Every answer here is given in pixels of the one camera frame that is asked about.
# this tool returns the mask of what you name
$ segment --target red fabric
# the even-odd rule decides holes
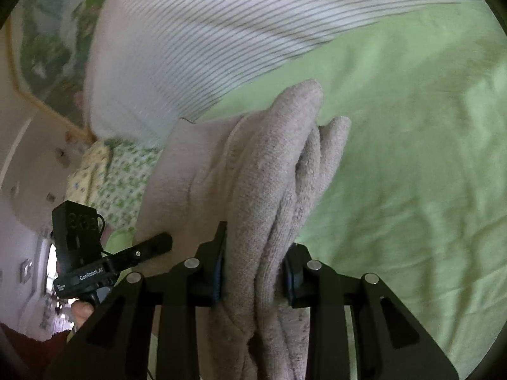
[[[49,340],[38,341],[23,334],[17,333],[0,323],[9,343],[16,350],[19,357],[35,374],[36,378],[42,378],[44,372],[55,357],[67,344],[69,331],[55,334]]]

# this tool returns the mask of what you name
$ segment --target framed picture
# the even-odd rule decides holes
[[[83,86],[105,0],[20,0],[7,26],[15,90],[80,140],[93,142]]]

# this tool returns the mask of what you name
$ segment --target folded towel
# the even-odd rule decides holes
[[[265,111],[182,120],[148,181],[136,240],[167,231],[174,245],[140,267],[145,275],[192,256],[220,220],[228,222],[222,299],[198,314],[205,380],[305,377],[308,313],[287,307],[278,277],[338,168],[350,127],[346,117],[317,127],[322,96],[308,80]]]

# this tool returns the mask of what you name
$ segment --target beige towel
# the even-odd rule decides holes
[[[316,126],[322,96],[308,80],[266,111],[183,120],[148,182],[136,240],[167,231],[174,246],[142,267],[146,275],[191,257],[220,220],[228,221],[222,300],[198,315],[204,380],[305,376],[308,313],[287,307],[277,281],[288,247],[338,168],[349,131],[345,117]]]

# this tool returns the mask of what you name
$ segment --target finger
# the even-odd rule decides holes
[[[70,307],[70,310],[74,314],[75,325],[78,330],[94,312],[94,308],[90,303],[80,300],[75,301]]]
[[[320,130],[320,194],[330,185],[338,170],[343,150],[350,131],[350,120],[347,117],[337,117],[328,125],[319,127]]]

